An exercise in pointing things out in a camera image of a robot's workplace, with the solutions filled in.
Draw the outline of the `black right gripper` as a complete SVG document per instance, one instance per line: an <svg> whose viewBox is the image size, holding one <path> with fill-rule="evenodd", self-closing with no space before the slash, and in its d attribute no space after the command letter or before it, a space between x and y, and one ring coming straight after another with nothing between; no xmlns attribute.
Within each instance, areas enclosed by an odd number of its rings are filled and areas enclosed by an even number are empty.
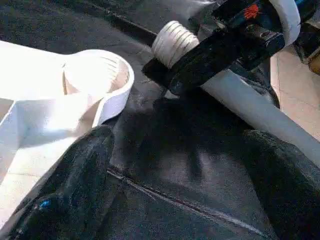
<svg viewBox="0 0 320 240"><path fill-rule="evenodd" d="M205 4L190 17L194 34L159 34L152 45L154 57L142 69L174 95L201 86L237 60L251 70L285 45L280 17L269 0Z"/></svg>

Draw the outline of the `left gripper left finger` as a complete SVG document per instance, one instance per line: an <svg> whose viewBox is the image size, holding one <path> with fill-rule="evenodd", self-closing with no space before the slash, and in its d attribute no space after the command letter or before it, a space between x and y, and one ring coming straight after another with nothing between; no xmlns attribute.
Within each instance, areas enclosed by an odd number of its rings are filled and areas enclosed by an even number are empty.
<svg viewBox="0 0 320 240"><path fill-rule="evenodd" d="M40 178L0 231L3 240L92 240L115 196L112 131L78 138Z"/></svg>

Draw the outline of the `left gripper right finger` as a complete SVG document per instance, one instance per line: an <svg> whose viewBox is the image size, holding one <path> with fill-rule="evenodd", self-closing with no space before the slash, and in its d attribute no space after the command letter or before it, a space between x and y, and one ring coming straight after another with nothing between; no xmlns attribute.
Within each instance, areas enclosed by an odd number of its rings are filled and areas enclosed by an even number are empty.
<svg viewBox="0 0 320 240"><path fill-rule="evenodd" d="M295 145L245 131L245 166L281 240L320 238L320 169Z"/></svg>

